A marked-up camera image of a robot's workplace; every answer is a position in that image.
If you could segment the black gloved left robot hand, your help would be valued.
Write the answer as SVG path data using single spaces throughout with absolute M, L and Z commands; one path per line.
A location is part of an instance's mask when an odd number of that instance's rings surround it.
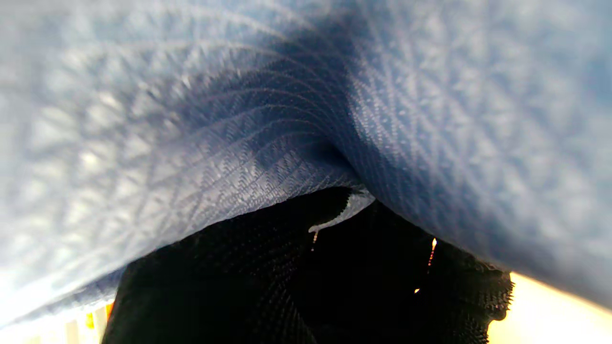
M 332 188 L 210 225 L 129 264 L 104 344 L 487 344 L 508 271 Z

